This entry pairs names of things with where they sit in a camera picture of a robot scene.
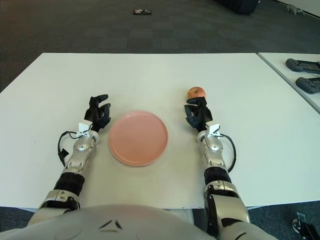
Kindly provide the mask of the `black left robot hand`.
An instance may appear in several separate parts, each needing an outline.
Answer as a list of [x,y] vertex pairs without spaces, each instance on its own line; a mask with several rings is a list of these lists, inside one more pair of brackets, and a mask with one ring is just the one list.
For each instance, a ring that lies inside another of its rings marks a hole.
[[84,119],[92,122],[91,130],[99,132],[100,129],[106,127],[111,121],[110,103],[99,106],[100,103],[108,99],[107,94],[91,97],[89,100],[89,108],[86,110]]

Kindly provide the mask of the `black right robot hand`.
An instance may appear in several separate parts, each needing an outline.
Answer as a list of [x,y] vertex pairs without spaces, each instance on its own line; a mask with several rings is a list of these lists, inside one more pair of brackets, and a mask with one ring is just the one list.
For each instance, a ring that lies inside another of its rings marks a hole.
[[187,123],[198,132],[205,131],[207,129],[206,123],[213,120],[204,96],[187,99],[184,111]]

